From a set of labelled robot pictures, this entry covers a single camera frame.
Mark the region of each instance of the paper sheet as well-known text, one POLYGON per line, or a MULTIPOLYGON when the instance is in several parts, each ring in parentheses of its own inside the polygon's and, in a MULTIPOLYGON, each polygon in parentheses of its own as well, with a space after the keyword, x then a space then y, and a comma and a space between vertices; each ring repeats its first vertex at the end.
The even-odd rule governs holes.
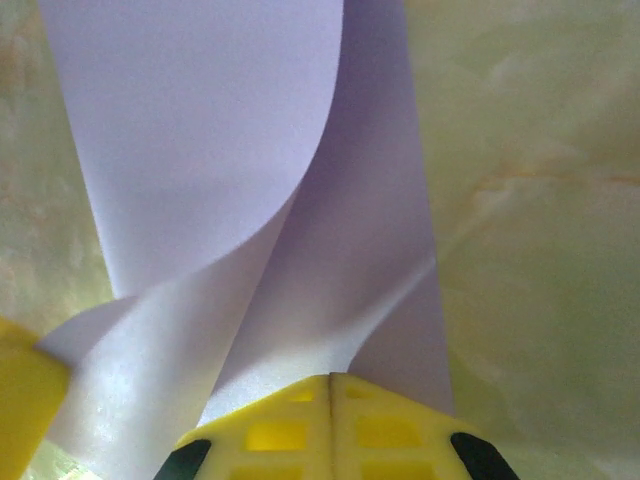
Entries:
POLYGON ((40 4, 120 298, 41 343, 76 367, 52 439, 150 478, 336 370, 451 411, 401 2, 40 4))

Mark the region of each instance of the black rubber piece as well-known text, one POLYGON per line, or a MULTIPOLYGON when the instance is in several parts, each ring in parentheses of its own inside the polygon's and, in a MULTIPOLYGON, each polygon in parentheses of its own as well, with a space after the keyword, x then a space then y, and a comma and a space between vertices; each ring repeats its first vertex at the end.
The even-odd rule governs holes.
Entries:
POLYGON ((210 448, 209 440, 195 440, 174 450, 153 480, 195 480, 210 448))
POLYGON ((498 449, 486 440, 459 432, 451 435, 450 441, 472 480, 519 480, 498 449))

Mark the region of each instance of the curled paper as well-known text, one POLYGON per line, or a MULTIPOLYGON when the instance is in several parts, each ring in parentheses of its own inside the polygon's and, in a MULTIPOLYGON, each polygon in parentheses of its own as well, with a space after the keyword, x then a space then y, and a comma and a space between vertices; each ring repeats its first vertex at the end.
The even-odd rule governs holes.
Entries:
POLYGON ((401 2, 40 5, 118 298, 40 343, 56 443, 151 478, 328 371, 451 411, 401 2))

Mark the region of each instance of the yellow plastic part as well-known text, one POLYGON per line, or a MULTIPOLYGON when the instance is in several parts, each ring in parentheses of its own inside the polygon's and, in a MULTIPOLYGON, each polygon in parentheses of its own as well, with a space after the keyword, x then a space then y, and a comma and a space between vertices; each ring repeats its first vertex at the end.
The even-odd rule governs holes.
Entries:
POLYGON ((212 446, 197 480, 330 480, 329 377, 307 378, 191 431, 212 446))
POLYGON ((0 478, 19 479, 67 392, 69 369, 0 317, 0 478))
POLYGON ((211 441, 195 480, 469 480, 450 444, 455 432, 477 434, 357 377, 331 374, 193 430, 176 449, 211 441))

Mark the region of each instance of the pale green surface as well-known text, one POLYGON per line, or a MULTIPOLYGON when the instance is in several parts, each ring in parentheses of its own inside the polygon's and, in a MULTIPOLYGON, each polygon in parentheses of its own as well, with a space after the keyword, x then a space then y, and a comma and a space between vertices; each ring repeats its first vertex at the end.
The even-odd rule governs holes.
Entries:
MULTIPOLYGON (((637 479, 640 6, 407 3, 458 410, 523 480, 637 479)), ((0 0, 0 222, 2 314, 109 298, 33 0, 0 0)), ((95 479, 48 445, 28 477, 95 479)))

